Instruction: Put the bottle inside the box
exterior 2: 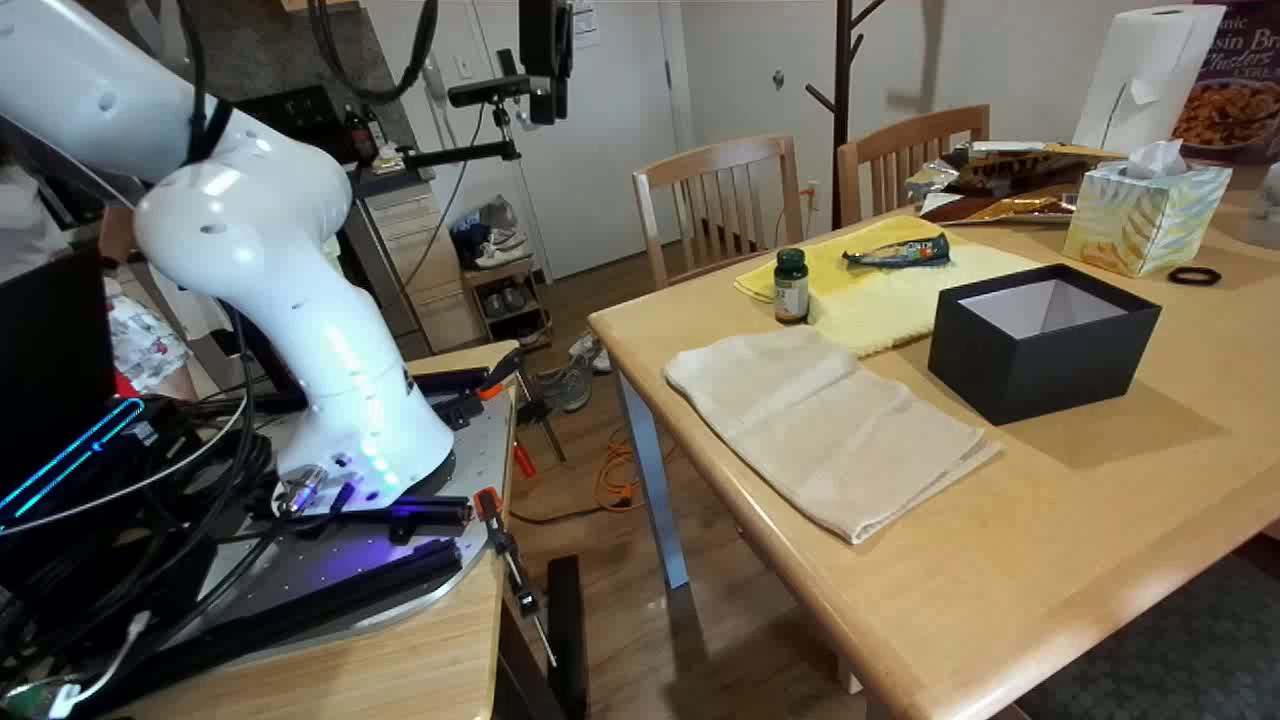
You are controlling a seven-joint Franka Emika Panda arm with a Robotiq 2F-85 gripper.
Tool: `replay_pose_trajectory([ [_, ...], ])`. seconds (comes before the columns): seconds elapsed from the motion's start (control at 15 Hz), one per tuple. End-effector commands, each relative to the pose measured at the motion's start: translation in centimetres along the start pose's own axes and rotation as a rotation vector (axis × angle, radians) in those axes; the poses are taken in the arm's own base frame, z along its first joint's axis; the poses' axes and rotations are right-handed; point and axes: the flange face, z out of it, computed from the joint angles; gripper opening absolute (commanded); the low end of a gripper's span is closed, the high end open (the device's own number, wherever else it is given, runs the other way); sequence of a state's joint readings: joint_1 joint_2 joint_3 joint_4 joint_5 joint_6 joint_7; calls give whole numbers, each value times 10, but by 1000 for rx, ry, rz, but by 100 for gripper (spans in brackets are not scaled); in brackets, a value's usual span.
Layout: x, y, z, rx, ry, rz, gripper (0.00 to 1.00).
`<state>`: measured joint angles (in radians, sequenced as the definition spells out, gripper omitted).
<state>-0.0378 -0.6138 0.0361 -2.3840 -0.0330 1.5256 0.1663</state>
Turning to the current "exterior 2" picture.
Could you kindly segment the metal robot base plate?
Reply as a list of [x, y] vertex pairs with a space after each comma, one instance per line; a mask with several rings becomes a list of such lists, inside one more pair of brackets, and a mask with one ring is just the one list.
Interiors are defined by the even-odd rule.
[[244, 577], [209, 590], [159, 643], [131, 652], [75, 720], [266, 649], [350, 638], [436, 605], [487, 550], [470, 498], [509, 482], [509, 439], [510, 402], [468, 402], [436, 493], [410, 487], [382, 511], [349, 511], [320, 528], [292, 525]]

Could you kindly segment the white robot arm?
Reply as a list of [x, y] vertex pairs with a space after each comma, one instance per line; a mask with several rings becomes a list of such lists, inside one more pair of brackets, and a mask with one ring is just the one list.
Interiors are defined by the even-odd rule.
[[375, 301], [322, 254], [350, 208], [326, 153], [196, 97], [75, 0], [0, 0], [0, 117], [85, 168], [142, 181], [142, 257], [235, 307], [286, 364], [306, 409], [276, 453], [279, 516], [389, 510], [453, 461], [455, 435]]

